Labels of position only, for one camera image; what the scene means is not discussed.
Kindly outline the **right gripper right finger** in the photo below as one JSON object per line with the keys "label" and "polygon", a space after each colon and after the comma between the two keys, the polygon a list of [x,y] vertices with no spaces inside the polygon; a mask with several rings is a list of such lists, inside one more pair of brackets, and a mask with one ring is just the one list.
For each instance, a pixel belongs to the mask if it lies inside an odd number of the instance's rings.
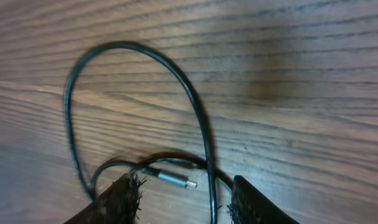
{"label": "right gripper right finger", "polygon": [[234,177],[228,208],[234,224],[299,224],[241,175]]}

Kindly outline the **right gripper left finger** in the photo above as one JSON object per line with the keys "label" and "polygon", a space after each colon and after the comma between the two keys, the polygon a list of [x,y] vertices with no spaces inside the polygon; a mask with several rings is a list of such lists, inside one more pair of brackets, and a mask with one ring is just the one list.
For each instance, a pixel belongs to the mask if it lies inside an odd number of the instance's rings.
{"label": "right gripper left finger", "polygon": [[134,224],[145,180],[124,174],[64,224]]}

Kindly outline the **black cable silver plugs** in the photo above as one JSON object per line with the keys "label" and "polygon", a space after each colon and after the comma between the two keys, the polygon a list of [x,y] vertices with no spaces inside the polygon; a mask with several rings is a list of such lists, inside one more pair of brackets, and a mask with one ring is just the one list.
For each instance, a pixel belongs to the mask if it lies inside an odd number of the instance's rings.
{"label": "black cable silver plugs", "polygon": [[[95,58],[96,56],[102,54],[107,50],[114,50],[114,49],[128,49],[133,50],[135,52],[139,52],[144,54],[148,57],[151,57],[155,61],[159,62],[161,65],[166,67],[178,80],[178,82],[182,85],[183,89],[185,90],[189,101],[193,107],[193,110],[196,114],[197,120],[199,122],[199,127],[202,134],[202,139],[204,142],[204,149],[206,158],[204,160],[200,159],[199,157],[185,157],[183,155],[175,155],[175,156],[162,156],[160,158],[149,157],[144,162],[130,162],[130,161],[108,161],[101,165],[93,174],[90,179],[90,183],[86,183],[86,180],[82,173],[82,165],[78,156],[77,147],[75,143],[75,136],[73,133],[73,124],[71,120],[71,97],[73,93],[73,88],[75,85],[75,81],[77,80],[80,72],[85,68],[86,64],[91,61],[91,59]],[[96,184],[98,177],[101,175],[103,171],[107,168],[114,167],[114,166],[125,166],[131,169],[130,175],[135,174],[136,172],[142,172],[146,175],[151,175],[153,177],[161,176],[165,181],[175,182],[176,184],[183,183],[185,186],[188,185],[187,179],[183,176],[178,176],[174,173],[167,174],[163,170],[155,169],[151,167],[151,164],[156,162],[180,162],[183,164],[187,164],[195,169],[204,170],[207,172],[208,175],[208,185],[209,185],[209,200],[210,200],[210,222],[217,223],[218,222],[218,209],[219,206],[217,205],[217,187],[216,181],[219,180],[222,185],[224,185],[229,190],[232,188],[232,184],[230,179],[224,175],[223,172],[218,170],[215,167],[214,156],[213,156],[213,140],[210,132],[210,124],[207,117],[207,114],[202,107],[201,100],[197,95],[194,87],[190,83],[189,79],[186,77],[184,72],[167,56],[159,53],[156,50],[153,50],[147,46],[141,45],[136,42],[129,42],[129,41],[116,41],[116,42],[108,42],[105,44],[101,44],[91,48],[90,50],[86,51],[75,63],[72,67],[70,74],[67,78],[67,82],[64,88],[64,122],[65,128],[67,132],[67,139],[69,142],[69,150],[72,156],[72,162],[74,164],[75,170],[77,172],[77,177],[81,183],[82,189],[87,195],[90,203],[94,203],[95,200],[99,199],[100,197],[97,195],[96,192]]]}

